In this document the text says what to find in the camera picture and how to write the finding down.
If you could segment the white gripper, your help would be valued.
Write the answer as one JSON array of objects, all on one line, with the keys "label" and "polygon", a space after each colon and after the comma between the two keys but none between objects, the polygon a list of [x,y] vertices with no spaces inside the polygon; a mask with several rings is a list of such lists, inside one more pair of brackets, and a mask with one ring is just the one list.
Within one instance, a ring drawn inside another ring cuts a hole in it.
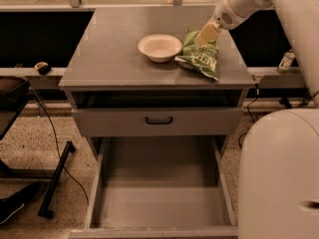
[{"label": "white gripper", "polygon": [[204,46],[218,37],[221,28],[232,30],[238,27],[247,19],[246,12],[247,0],[221,0],[214,9],[214,21],[205,24],[195,37],[194,43]]}]

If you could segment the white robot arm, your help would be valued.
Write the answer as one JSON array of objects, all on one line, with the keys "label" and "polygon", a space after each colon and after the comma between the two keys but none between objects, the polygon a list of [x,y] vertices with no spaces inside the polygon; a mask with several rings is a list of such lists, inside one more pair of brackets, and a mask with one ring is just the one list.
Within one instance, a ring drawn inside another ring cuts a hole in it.
[{"label": "white robot arm", "polygon": [[[196,39],[230,30],[273,6],[319,103],[318,0],[222,0]],[[238,239],[319,239],[319,110],[269,114],[249,130],[241,151]]]}]

